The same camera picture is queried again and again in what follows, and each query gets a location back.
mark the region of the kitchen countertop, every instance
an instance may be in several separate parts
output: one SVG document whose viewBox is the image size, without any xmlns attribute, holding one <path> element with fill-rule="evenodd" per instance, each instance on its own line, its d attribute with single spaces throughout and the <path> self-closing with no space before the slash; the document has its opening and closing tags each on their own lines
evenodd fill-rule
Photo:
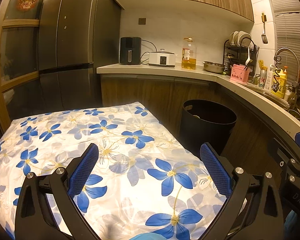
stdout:
<svg viewBox="0 0 300 240">
<path fill-rule="evenodd" d="M 248 89 L 247 87 L 230 80 L 229 76 L 206 72 L 202 69 L 198 69 L 198 66 L 196 70 L 188 70 L 183 69 L 180 66 L 169 68 L 154 67 L 149 65 L 114 64 L 97 68 L 97 73 L 159 75 L 213 81 L 231 90 L 257 107 L 260 111 L 276 122 L 283 130 L 285 130 L 293 139 L 296 133 L 300 132 L 300 122 L 275 103 Z"/>
</svg>

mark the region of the window blind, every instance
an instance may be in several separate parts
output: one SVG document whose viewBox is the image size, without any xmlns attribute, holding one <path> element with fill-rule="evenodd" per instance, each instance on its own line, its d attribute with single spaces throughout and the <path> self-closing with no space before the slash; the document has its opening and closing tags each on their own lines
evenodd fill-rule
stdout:
<svg viewBox="0 0 300 240">
<path fill-rule="evenodd" d="M 271 0 L 275 14 L 277 49 L 291 49 L 300 61 L 300 2 L 299 0 Z M 289 52 L 282 52 L 281 68 L 288 66 L 288 81 L 295 81 L 298 64 Z"/>
</svg>

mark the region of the black air fryer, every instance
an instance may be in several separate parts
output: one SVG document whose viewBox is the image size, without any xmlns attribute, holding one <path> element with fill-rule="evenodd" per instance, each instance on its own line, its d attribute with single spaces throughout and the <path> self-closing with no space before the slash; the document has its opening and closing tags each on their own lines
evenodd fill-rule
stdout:
<svg viewBox="0 0 300 240">
<path fill-rule="evenodd" d="M 120 64 L 139 65 L 141 57 L 141 38 L 122 37 L 120 39 Z"/>
</svg>

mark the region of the refrigerator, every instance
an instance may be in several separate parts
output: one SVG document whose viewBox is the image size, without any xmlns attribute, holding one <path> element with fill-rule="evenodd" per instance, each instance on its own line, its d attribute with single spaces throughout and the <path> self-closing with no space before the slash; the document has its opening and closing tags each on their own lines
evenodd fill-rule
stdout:
<svg viewBox="0 0 300 240">
<path fill-rule="evenodd" d="M 96 68 L 118 63 L 121 8 L 114 0 L 44 0 L 38 65 L 48 112 L 102 106 Z"/>
</svg>

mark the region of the hanging spatula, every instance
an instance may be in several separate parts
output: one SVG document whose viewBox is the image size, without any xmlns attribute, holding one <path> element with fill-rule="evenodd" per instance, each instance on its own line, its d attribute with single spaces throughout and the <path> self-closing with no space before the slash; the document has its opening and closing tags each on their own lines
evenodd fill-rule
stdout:
<svg viewBox="0 0 300 240">
<path fill-rule="evenodd" d="M 261 38 L 262 38 L 262 42 L 264 44 L 268 44 L 268 39 L 267 39 L 267 36 L 266 36 L 266 21 L 267 21 L 267 17 L 264 13 L 262 13 L 262 22 L 263 22 L 263 33 L 261 35 Z"/>
</svg>

